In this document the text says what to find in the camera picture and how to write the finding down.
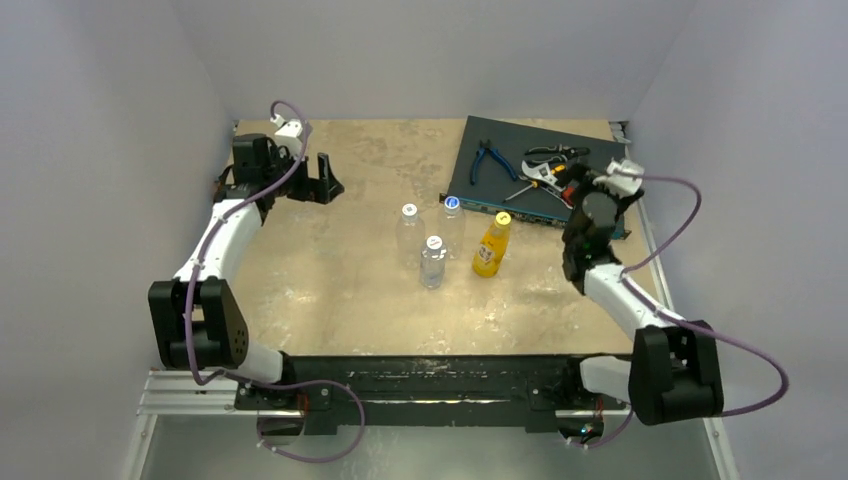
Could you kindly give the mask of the blue Pocari Sweat cap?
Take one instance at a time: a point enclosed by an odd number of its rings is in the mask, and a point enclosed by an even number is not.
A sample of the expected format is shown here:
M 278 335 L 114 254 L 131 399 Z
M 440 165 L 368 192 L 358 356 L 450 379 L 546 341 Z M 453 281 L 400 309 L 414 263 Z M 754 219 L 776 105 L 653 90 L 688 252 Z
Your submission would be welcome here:
M 443 205 L 447 211 L 455 211 L 461 207 L 461 202 L 455 196 L 448 196 L 444 199 Z

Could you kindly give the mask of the clear bottle blue cap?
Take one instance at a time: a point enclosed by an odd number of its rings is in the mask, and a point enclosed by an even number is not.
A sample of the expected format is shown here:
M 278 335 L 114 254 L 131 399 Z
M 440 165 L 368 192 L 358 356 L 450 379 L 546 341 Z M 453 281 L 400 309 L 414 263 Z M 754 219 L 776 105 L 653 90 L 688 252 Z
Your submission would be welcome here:
M 444 241 L 448 257 L 451 260 L 458 259 L 461 256 L 465 237 L 465 213 L 462 204 L 455 211 L 447 211 L 443 205 L 443 210 L 438 216 L 437 223 L 438 235 Z

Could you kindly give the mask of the white QR bottle cap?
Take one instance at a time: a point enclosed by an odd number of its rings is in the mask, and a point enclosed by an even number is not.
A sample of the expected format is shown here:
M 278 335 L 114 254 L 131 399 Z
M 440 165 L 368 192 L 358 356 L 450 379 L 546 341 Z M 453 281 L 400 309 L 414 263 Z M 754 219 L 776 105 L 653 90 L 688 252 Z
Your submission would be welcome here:
M 416 218 L 418 215 L 418 208 L 415 204 L 407 203 L 402 207 L 401 213 L 404 218 Z

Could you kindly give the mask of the clear bottle QR cap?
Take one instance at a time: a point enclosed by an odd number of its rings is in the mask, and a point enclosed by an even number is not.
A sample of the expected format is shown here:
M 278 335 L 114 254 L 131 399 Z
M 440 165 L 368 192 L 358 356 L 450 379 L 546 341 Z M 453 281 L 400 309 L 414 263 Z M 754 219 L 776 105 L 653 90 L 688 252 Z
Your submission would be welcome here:
M 400 210 L 400 217 L 396 226 L 396 245 L 398 260 L 404 268 L 410 270 L 419 268 L 421 247 L 425 237 L 425 222 L 421 217 L 419 208 L 416 218 L 404 218 Z

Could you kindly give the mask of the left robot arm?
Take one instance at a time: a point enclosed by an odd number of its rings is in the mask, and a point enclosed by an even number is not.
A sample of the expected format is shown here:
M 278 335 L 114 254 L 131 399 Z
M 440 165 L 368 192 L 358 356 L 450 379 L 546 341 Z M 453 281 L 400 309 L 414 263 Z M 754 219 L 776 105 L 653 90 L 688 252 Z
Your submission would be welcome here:
M 250 334 L 231 281 L 277 200 L 326 205 L 343 193 L 325 153 L 318 156 L 317 177 L 310 177 L 310 134 L 303 126 L 281 127 L 271 136 L 235 136 L 232 161 L 217 179 L 201 239 L 173 277 L 153 282 L 147 294 L 166 368 L 190 372 L 200 385 L 217 376 L 260 384 L 260 397 L 275 409 L 297 399 L 291 359 Z

